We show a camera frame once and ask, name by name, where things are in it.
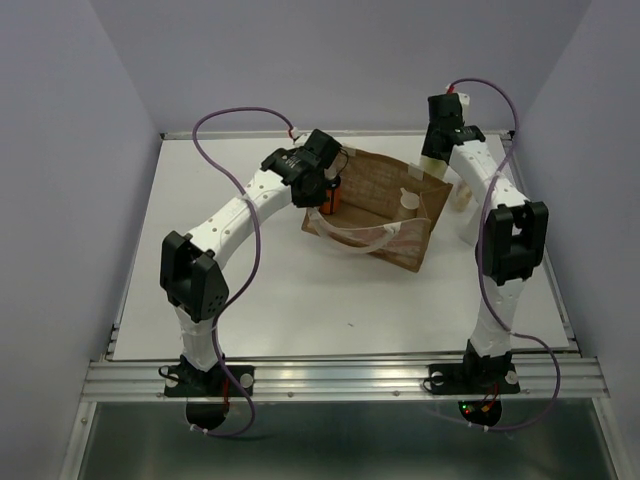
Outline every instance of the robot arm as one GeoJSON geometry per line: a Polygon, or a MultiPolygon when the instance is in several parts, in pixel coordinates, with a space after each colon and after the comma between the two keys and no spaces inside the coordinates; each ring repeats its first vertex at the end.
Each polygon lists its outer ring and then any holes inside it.
{"type": "Polygon", "coordinates": [[[232,199],[184,236],[171,232],[162,243],[160,285],[178,315],[183,357],[200,372],[217,361],[211,330],[229,297],[222,270],[253,233],[249,202],[260,224],[290,203],[306,208],[325,202],[325,169],[341,145],[320,130],[305,140],[293,150],[272,153],[246,185],[245,196],[232,199]]]}
{"type": "MultiPolygon", "coordinates": [[[[464,125],[462,103],[456,93],[429,98],[430,122],[423,155],[453,168],[482,205],[497,162],[480,129],[464,125]]],[[[542,262],[548,215],[544,203],[530,202],[499,174],[483,227],[483,251],[476,252],[476,260],[482,255],[489,303],[509,329],[525,282],[542,262]]],[[[472,228],[479,231],[480,211],[474,220],[472,228]]],[[[432,382],[430,389],[440,395],[480,394],[494,384],[500,385],[502,393],[519,392],[509,332],[496,322],[484,301],[480,302],[462,365],[432,365],[430,371],[443,376],[443,381],[432,382]]]]}

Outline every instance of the metal frame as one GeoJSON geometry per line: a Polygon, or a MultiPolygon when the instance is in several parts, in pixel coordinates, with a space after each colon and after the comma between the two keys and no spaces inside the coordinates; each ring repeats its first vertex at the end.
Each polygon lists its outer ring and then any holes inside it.
{"type": "MultiPolygon", "coordinates": [[[[604,398],[607,386],[596,359],[558,354],[562,369],[560,398],[604,398]]],[[[468,396],[433,396],[422,388],[433,363],[459,363],[460,354],[303,359],[238,359],[256,367],[253,400],[274,402],[443,401],[468,396]]],[[[522,393],[515,399],[550,398],[556,382],[553,363],[540,354],[516,354],[513,360],[522,393]]],[[[95,362],[89,366],[84,402],[184,402],[166,398],[158,368],[167,362],[95,362]]],[[[191,401],[221,402],[221,398],[191,401]]]]}
{"type": "Polygon", "coordinates": [[[633,480],[636,477],[631,458],[624,445],[622,433],[613,413],[613,406],[609,398],[594,398],[593,406],[596,410],[598,423],[604,441],[611,457],[611,463],[619,480],[633,480]]]}
{"type": "Polygon", "coordinates": [[[62,464],[60,480],[76,479],[80,475],[82,459],[89,442],[91,426],[95,417],[97,404],[81,401],[78,413],[73,421],[69,445],[62,464]]]}

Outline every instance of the white platform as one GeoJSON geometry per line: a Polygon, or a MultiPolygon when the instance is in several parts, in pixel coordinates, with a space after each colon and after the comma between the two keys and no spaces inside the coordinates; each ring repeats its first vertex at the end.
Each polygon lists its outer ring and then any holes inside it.
{"type": "MultiPolygon", "coordinates": [[[[422,136],[345,137],[358,148],[410,161],[422,136]]],[[[504,156],[498,137],[488,141],[504,156]]],[[[208,152],[241,181],[282,139],[203,142],[208,152]]],[[[446,178],[456,181],[453,172],[446,178]]],[[[115,360],[173,359],[182,351],[173,308],[159,286],[160,245],[171,230],[184,233],[236,195],[186,140],[165,141],[160,153],[142,237],[121,319],[115,360]]],[[[304,212],[293,206],[263,227],[263,262],[253,286],[220,320],[229,356],[346,355],[464,350],[477,317],[480,295],[472,248],[458,238],[463,214],[445,208],[420,273],[367,255],[339,253],[300,230],[304,212]]],[[[224,270],[234,292],[247,277],[253,237],[224,270]]],[[[519,332],[540,336],[554,348],[568,345],[543,268],[536,270],[515,319],[519,332]]],[[[538,348],[515,339],[516,348],[538,348]]]]}

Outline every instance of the lavender wall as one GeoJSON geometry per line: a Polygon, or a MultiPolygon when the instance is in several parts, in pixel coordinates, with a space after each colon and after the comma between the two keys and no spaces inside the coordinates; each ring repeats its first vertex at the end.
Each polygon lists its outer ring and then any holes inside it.
{"type": "Polygon", "coordinates": [[[85,0],[0,15],[0,477],[57,478],[159,147],[85,0]]]}
{"type": "MultiPolygon", "coordinates": [[[[426,97],[491,78],[523,110],[588,0],[91,0],[161,131],[217,108],[260,104],[305,128],[424,128],[426,97]]],[[[510,125],[469,87],[472,121],[510,125]]],[[[273,129],[240,115],[210,130],[273,129]]]]}
{"type": "Polygon", "coordinates": [[[594,0],[527,115],[520,165],[580,345],[640,459],[640,3],[594,0]]]}

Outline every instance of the orange object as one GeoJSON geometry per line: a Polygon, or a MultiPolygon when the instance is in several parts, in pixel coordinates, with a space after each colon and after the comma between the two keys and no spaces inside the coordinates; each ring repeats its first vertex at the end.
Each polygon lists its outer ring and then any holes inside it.
{"type": "Polygon", "coordinates": [[[324,215],[333,215],[340,207],[340,177],[331,180],[327,188],[327,201],[320,207],[320,213],[324,215]]]}

